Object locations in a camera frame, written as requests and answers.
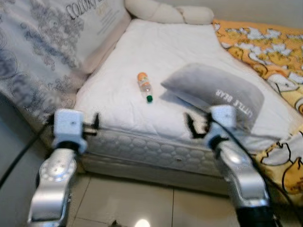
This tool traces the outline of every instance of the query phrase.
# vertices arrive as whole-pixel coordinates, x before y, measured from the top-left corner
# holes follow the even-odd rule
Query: gray patterned fabric
[[[39,122],[73,108],[129,22],[123,0],[0,0],[0,92]]]

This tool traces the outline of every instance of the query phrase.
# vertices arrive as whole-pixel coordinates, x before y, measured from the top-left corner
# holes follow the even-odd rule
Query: mattress
[[[77,94],[75,109],[84,112],[87,122],[95,113],[101,116],[102,130],[89,138],[88,155],[114,159],[121,165],[220,176],[211,151],[203,140],[191,139],[184,121],[184,113],[190,113],[202,129],[204,116],[160,85],[173,72],[193,62],[228,71],[259,87],[265,100],[252,134],[283,138],[302,123],[300,114],[254,70],[220,46],[212,25],[158,24],[136,19]],[[151,104],[146,103],[138,88],[139,72],[149,75],[154,99]],[[242,141],[250,150],[261,150],[274,142],[261,137],[245,137]]]

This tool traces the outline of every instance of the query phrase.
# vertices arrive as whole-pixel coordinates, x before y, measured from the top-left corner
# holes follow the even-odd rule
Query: plastic bottle
[[[145,72],[141,72],[138,74],[138,84],[142,92],[144,92],[147,102],[152,102],[152,86],[148,80],[147,74]]]

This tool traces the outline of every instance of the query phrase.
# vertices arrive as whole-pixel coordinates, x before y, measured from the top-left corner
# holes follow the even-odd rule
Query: bed
[[[251,133],[283,138],[302,122],[249,66],[219,44],[212,25],[159,24],[135,19],[102,66],[77,93],[75,109],[90,122],[100,113],[101,130],[89,138],[82,158],[87,171],[200,191],[227,194],[225,182],[203,140],[191,139],[184,122],[190,113],[203,127],[204,116],[161,86],[174,71],[199,62],[249,80],[264,92]],[[139,72],[151,80],[154,101],[146,103],[136,81]],[[251,150],[274,140],[248,138]]]

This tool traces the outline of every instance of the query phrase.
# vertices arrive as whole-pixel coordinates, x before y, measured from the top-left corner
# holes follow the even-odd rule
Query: wall
[[[0,177],[33,136],[33,131],[16,109],[0,96]],[[36,189],[36,174],[43,163],[45,153],[43,143],[36,142],[0,190],[1,227],[25,226]]]
[[[303,0],[156,0],[171,5],[206,6],[218,19],[303,28]]]

